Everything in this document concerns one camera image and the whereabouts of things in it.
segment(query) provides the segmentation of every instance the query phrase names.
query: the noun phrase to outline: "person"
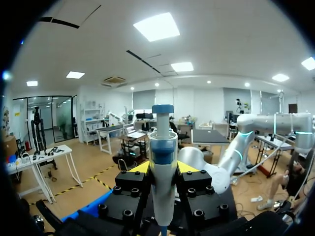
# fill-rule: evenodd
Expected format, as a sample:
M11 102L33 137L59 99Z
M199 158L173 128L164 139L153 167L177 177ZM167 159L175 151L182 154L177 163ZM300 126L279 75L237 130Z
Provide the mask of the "person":
M306 184L304 179L306 177L307 171L305 168L300 164L299 161L296 161L298 158L298 153L294 152L292 155L289 168L284 172L284 174L277 174L271 183L271 188L269 192L268 200L257 206L257 210L265 210L269 209L274 204L274 197L278 190L279 185L282 186L282 189L285 189L289 196L295 196L296 193L299 191L302 184ZM301 188L301 191L298 193L297 201L294 203L293 210L296 210L300 204L303 202L305 198L304 194L304 186Z

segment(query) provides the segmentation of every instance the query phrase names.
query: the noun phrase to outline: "shelf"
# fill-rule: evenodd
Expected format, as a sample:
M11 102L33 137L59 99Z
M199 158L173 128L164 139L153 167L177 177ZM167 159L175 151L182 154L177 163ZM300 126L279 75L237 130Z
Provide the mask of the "shelf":
M92 119L92 120L83 120L82 122L89 123L89 122L96 122L96 121L102 121L103 119Z
M84 109L85 112L90 112L90 111L100 111L100 109Z

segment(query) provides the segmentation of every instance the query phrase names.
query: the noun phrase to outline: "office chair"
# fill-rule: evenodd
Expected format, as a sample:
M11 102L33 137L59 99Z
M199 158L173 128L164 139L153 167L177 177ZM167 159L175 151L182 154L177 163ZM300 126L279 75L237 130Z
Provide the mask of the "office chair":
M169 125L171 126L171 129L177 133L177 136L178 136L178 148L181 149L182 146L180 144L180 141L183 140L183 139L189 139L190 136L187 135L187 132L185 134L181 134L181 133L178 133L178 130L174 124L174 122L172 122L171 120L173 119L173 117L170 117L170 121L169 121Z

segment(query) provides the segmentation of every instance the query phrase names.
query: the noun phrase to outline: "white shelving unit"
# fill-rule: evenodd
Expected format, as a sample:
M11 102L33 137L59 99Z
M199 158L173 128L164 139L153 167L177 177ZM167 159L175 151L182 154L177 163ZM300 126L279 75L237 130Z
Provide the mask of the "white shelving unit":
M91 134L92 132L96 132L96 129L102 127L102 110L101 109L83 109L81 110L83 113L81 116L81 127L84 134L84 142L88 144L94 140L98 139L97 134Z

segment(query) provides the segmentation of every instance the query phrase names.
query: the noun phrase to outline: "black and yellow tape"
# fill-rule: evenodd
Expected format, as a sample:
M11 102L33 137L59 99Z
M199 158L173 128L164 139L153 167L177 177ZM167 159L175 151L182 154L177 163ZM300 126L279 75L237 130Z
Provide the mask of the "black and yellow tape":
M109 190L112 190L112 188L111 188L110 186L108 186L106 183L102 182L101 180L97 179L96 176L101 175L101 174L104 173L105 171L108 171L109 169L113 168L114 166L116 166L116 165L112 165L112 166L106 168L105 170L103 170L103 171L97 173L97 174L94 175L93 177L87 178L85 181L82 181L82 183L86 183L86 182L88 182L88 181L90 181L90 180L92 180L92 179L95 179L97 182L101 183L103 186L105 186L105 187L108 188ZM77 188L77 187L79 187L79 186L80 186L80 185L77 184L77 185L75 185L75 186L73 186L73 187L71 187L71 188L68 188L68 189L66 189L66 190L64 190L64 191L61 191L61 192L59 192L59 193L54 194L54 196L55 196L55 197L56 197L56 196L59 196L59 195L61 195L61 194L63 194L63 193L69 192L70 190L75 189L75 188Z

